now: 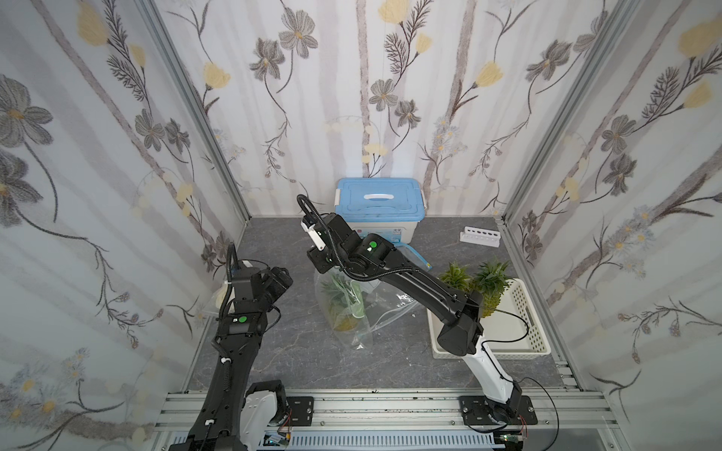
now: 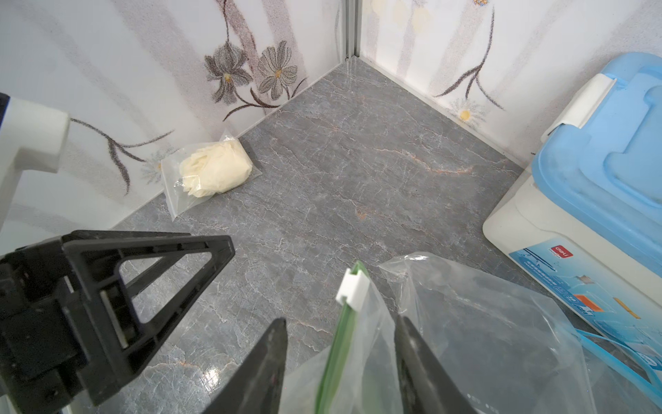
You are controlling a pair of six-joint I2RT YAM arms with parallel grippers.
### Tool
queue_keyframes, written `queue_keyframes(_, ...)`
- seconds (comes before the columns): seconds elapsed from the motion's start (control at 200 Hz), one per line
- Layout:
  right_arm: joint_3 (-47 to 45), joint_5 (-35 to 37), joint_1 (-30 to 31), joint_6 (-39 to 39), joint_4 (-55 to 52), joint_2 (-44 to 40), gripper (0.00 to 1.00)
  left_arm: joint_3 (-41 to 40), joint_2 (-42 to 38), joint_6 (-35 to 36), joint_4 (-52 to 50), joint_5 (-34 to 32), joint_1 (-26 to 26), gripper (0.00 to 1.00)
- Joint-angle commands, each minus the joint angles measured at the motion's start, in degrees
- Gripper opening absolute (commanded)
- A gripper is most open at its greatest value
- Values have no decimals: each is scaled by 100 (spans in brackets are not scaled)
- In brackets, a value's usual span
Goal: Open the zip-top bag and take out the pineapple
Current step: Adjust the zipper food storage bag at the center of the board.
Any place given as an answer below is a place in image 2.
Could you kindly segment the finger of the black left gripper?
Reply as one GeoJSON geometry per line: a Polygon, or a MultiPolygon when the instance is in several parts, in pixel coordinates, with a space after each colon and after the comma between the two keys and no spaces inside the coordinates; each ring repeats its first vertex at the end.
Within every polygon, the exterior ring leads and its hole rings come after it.
{"type": "Polygon", "coordinates": [[[230,236],[77,230],[64,236],[72,293],[62,312],[81,348],[76,380],[101,405],[135,380],[235,255],[230,236]],[[203,258],[169,300],[140,317],[134,301],[188,256],[203,258]]]}

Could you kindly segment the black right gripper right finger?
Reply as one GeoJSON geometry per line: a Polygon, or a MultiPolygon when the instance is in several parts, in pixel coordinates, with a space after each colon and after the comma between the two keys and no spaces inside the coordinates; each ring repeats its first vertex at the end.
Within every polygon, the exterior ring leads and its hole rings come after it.
{"type": "Polygon", "coordinates": [[[408,317],[396,320],[395,347],[405,413],[475,412],[408,317]]]}

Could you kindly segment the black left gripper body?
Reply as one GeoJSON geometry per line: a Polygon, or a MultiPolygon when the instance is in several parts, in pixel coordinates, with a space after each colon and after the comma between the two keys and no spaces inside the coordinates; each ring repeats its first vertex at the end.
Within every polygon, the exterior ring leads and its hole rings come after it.
{"type": "Polygon", "coordinates": [[[59,413],[84,389],[87,358],[60,297],[68,260],[1,265],[1,386],[20,413],[59,413]]]}

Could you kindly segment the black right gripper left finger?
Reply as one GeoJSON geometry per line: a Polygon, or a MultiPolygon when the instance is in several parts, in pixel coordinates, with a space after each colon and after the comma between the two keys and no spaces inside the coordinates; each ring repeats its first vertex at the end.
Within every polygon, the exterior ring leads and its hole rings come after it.
{"type": "Polygon", "coordinates": [[[268,326],[204,413],[277,413],[283,391],[287,348],[286,319],[279,317],[268,326]]]}

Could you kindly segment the green-zip bag with pineapple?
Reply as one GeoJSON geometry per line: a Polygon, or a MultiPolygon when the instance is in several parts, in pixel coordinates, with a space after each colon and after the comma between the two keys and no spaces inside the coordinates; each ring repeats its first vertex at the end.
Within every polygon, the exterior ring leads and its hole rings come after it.
{"type": "Polygon", "coordinates": [[[346,270],[330,347],[287,374],[281,413],[402,413],[395,322],[365,265],[346,270]]]}

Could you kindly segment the white-zip bag with pineapple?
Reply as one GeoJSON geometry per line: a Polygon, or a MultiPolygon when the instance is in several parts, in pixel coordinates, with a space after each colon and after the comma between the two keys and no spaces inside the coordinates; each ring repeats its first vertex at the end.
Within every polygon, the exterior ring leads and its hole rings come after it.
{"type": "Polygon", "coordinates": [[[483,413],[594,413],[584,352],[551,299],[430,253],[379,264],[398,314],[483,413]]]}

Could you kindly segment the blue-zip clear plastic bag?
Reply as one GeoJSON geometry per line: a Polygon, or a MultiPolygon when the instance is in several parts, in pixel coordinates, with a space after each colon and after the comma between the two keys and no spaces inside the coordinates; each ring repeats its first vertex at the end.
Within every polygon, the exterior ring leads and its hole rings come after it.
{"type": "Polygon", "coordinates": [[[661,359],[577,329],[596,411],[660,413],[661,359]]]}

